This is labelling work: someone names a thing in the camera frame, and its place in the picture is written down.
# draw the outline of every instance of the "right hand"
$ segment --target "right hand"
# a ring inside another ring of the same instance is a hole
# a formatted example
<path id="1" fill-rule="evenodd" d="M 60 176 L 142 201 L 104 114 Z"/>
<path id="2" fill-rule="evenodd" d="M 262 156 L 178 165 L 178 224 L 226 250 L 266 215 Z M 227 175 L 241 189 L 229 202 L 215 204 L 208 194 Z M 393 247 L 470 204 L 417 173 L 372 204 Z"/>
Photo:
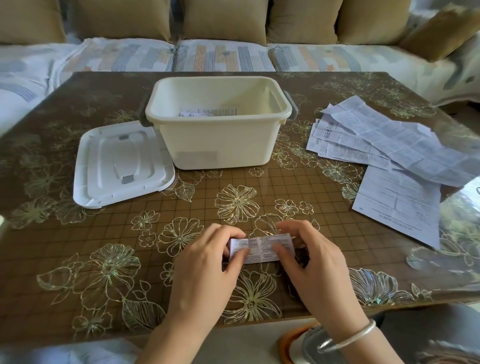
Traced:
<path id="1" fill-rule="evenodd" d="M 273 249 L 302 302 L 330 337 L 339 342 L 365 328 L 369 321 L 355 296 L 347 263 L 339 247 L 309 221 L 286 220 L 276 226 L 280 233 L 300 237 L 307 245 L 310 261 L 305 269 L 283 246 L 275 244 Z"/>

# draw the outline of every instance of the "grid pattern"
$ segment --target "grid pattern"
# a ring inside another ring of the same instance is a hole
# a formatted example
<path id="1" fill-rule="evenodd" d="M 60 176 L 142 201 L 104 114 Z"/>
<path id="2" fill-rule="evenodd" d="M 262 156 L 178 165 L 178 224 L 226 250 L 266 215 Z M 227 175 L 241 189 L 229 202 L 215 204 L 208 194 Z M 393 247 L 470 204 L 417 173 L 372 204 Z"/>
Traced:
<path id="1" fill-rule="evenodd" d="M 202 73 L 182 73 L 186 75 Z M 434 290 L 436 303 L 468 301 L 477 296 L 475 292 L 446 291 L 468 284 L 464 275 L 409 267 L 405 259 L 419 246 L 417 243 L 351 210 L 349 188 L 360 183 L 364 166 L 335 164 L 304 150 L 299 152 L 298 146 L 304 148 L 308 133 L 304 125 L 315 121 L 315 110 L 344 99 L 334 91 L 313 86 L 339 79 L 350 82 L 354 77 L 362 79 L 361 74 L 261 75 L 276 79 L 300 108 L 297 120 L 281 127 L 266 165 L 222 171 L 178 170 L 177 180 L 168 190 L 101 211 L 84 210 L 72 203 L 72 172 L 80 135 L 106 123 L 134 120 L 133 110 L 142 97 L 158 79 L 171 77 L 171 73 L 77 73 L 5 137 L 1 153 L 11 162 L 11 169 L 0 180 L 0 212 L 13 228 L 4 234 L 0 245 L 0 342 L 55 344 L 130 335 L 138 332 L 131 323 L 138 302 L 143 302 L 159 322 L 162 310 L 167 310 L 171 289 L 168 267 L 181 248 L 175 246 L 175 234 L 186 230 L 197 233 L 211 223 L 225 223 L 219 217 L 221 207 L 216 199 L 229 188 L 255 190 L 251 202 L 258 205 L 257 213 L 243 214 L 235 223 L 247 235 L 275 233 L 273 223 L 285 215 L 308 219 L 340 247 L 351 268 L 385 272 L 397 279 L 401 290 L 410 291 L 411 283 Z M 390 83 L 406 93 L 412 105 L 425 103 L 385 73 L 374 76 L 375 82 Z M 434 118 L 416 121 L 434 127 L 444 125 L 448 117 L 438 112 Z M 55 172 L 47 185 L 32 187 L 32 173 L 47 171 L 51 176 L 52 166 L 61 166 L 61 172 Z M 182 184 L 194 187 L 191 201 L 178 193 Z M 33 196 L 26 195 L 25 186 L 33 188 Z M 286 213 L 284 205 L 291 211 Z M 153 238 L 150 241 L 143 236 Z M 136 258 L 125 263 L 119 256 Z M 112 259 L 127 270 L 122 271 L 121 280 L 107 284 L 99 277 L 114 269 Z M 436 259 L 448 265 L 452 257 Z M 247 265 L 243 274 L 254 282 L 261 275 L 273 282 L 268 299 L 278 312 L 262 319 L 309 314 L 278 263 Z M 415 304 L 429 303 L 419 300 Z M 239 302 L 227 306 L 228 310 L 242 308 Z M 369 307 L 370 312 L 385 308 Z M 226 315 L 219 324 L 229 322 Z"/>

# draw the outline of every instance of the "sofa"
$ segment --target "sofa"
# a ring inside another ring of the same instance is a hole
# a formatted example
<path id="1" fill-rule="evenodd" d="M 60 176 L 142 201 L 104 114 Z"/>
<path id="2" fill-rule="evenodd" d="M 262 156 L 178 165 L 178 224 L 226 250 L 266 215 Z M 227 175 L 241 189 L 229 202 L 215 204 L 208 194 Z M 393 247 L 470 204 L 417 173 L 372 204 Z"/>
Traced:
<path id="1" fill-rule="evenodd" d="M 407 32 L 438 11 L 427 9 L 425 2 L 412 4 Z M 69 33 L 64 44 L 0 46 L 0 135 L 73 72 L 387 72 L 436 106 L 462 100 L 480 102 L 480 32 L 445 59 L 428 62 L 399 47 L 384 45 L 263 46 L 183 39 L 181 22 L 179 2 L 171 0 L 172 42 L 101 37 L 81 41 Z"/>

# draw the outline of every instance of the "table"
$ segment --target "table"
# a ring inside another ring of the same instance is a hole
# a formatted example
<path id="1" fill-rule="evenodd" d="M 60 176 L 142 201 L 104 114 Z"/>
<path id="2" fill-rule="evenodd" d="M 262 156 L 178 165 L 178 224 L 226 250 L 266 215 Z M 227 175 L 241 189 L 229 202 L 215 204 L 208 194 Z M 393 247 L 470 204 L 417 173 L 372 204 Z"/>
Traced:
<path id="1" fill-rule="evenodd" d="M 227 73 L 76 73 L 0 142 L 0 342 L 65 343 L 144 333 L 168 308 L 175 256 L 211 223 L 248 235 L 307 219 L 345 254 L 368 313 L 480 298 L 480 179 L 444 189 L 435 252 L 351 210 L 365 166 L 305 150 L 315 115 L 359 95 L 390 118 L 418 121 L 441 141 L 479 137 L 386 73 L 255 73 L 297 103 L 271 160 L 229 170 L 178 170 L 163 192 L 89 210 L 72 200 L 78 141 L 91 128 L 136 120 L 154 83 Z M 299 250 L 305 265 L 308 253 Z M 219 325 L 307 316 L 278 263 L 247 265 Z"/>

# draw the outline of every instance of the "storage box lid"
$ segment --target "storage box lid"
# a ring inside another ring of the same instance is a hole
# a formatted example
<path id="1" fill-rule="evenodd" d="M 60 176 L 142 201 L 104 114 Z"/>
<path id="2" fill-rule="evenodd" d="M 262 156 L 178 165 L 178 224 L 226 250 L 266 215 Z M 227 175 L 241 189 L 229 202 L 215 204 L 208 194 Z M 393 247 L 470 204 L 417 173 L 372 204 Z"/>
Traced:
<path id="1" fill-rule="evenodd" d="M 160 132 L 138 121 L 86 132 L 80 139 L 73 200 L 100 208 L 169 187 L 175 169 Z"/>

